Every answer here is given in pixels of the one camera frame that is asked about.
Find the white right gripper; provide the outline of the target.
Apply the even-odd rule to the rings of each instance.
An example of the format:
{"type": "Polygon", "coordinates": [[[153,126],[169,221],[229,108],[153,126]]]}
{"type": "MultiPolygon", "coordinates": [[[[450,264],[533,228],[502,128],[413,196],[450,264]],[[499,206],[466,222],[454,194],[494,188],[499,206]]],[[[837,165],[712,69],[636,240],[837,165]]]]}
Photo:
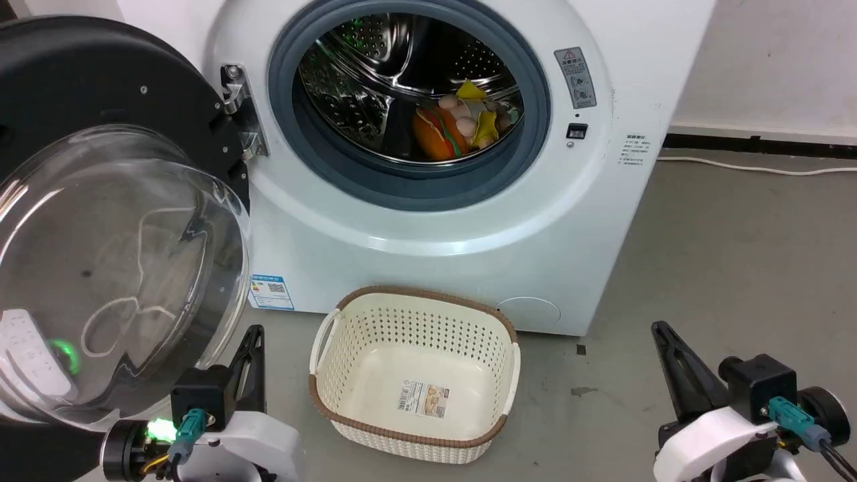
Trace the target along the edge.
{"type": "Polygon", "coordinates": [[[677,418],[660,430],[654,478],[692,481],[710,469],[722,481],[726,458],[777,424],[753,424],[729,408],[726,387],[667,321],[655,321],[651,333],[677,418]]]}

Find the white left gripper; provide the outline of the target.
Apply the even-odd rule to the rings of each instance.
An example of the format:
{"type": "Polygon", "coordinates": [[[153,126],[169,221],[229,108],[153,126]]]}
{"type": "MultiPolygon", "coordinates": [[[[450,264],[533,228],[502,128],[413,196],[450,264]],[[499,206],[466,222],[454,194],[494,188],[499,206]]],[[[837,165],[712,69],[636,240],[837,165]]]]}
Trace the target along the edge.
{"type": "Polygon", "coordinates": [[[223,431],[208,431],[191,454],[192,481],[303,481],[300,434],[266,412],[265,329],[246,330],[229,365],[223,431]],[[241,391],[241,410],[236,403],[241,391]]]}

